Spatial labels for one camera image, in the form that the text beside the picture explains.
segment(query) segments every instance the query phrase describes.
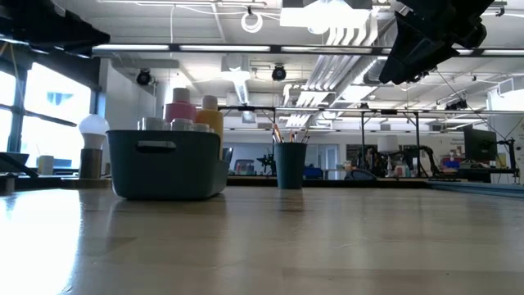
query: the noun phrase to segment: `pencil cup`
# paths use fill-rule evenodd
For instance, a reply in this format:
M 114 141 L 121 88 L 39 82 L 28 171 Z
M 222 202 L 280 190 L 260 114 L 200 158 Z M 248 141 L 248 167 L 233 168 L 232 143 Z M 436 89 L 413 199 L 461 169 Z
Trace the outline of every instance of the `pencil cup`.
M 276 143 L 278 188 L 301 189 L 304 174 L 305 143 Z

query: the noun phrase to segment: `lamp base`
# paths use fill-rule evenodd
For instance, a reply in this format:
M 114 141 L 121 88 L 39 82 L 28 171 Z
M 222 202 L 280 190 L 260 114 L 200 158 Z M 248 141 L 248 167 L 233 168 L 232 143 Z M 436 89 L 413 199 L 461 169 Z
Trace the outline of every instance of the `lamp base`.
M 83 148 L 80 152 L 81 179 L 99 179 L 102 170 L 102 150 L 94 148 Z

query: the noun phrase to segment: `yellow bottle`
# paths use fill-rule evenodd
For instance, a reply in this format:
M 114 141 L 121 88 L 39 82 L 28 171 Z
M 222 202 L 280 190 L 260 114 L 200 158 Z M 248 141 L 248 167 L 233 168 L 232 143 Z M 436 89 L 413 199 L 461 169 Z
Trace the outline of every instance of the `yellow bottle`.
M 222 146 L 224 145 L 224 115 L 219 111 L 219 100 L 206 95 L 202 99 L 202 109 L 196 114 L 195 123 L 208 124 L 220 136 L 220 159 L 222 159 Z

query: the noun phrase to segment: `table surface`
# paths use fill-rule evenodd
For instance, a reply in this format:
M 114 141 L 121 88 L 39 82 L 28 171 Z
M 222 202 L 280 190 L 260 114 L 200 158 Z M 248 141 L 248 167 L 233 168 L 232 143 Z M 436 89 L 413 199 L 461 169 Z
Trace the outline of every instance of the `table surface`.
M 0 197 L 0 294 L 523 294 L 524 201 L 423 189 Z

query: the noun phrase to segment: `camera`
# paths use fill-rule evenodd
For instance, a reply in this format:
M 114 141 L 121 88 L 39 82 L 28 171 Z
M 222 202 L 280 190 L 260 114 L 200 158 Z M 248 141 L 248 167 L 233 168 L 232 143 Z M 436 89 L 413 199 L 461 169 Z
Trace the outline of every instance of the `camera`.
M 142 86 L 153 85 L 156 82 L 155 77 L 151 76 L 150 69 L 141 69 L 137 76 L 137 83 Z
M 284 70 L 284 65 L 277 64 L 273 70 L 271 78 L 273 78 L 273 81 L 277 82 L 284 81 L 286 79 L 286 70 Z

